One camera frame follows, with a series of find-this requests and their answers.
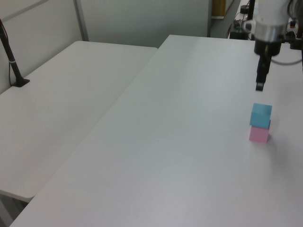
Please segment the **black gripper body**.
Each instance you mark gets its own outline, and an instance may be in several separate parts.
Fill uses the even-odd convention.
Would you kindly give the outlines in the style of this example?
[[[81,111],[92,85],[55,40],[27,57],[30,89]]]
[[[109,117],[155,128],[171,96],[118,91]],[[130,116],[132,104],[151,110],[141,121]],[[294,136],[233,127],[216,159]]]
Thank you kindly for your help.
[[[255,41],[254,52],[259,55],[257,72],[269,72],[271,58],[280,53],[281,42]]]

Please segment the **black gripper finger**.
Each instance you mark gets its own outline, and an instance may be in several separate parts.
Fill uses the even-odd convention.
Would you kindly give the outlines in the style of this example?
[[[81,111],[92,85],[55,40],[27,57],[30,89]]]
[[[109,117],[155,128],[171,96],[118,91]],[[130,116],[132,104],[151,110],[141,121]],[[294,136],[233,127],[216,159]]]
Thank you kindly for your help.
[[[256,91],[263,91],[268,73],[269,71],[257,71]]]

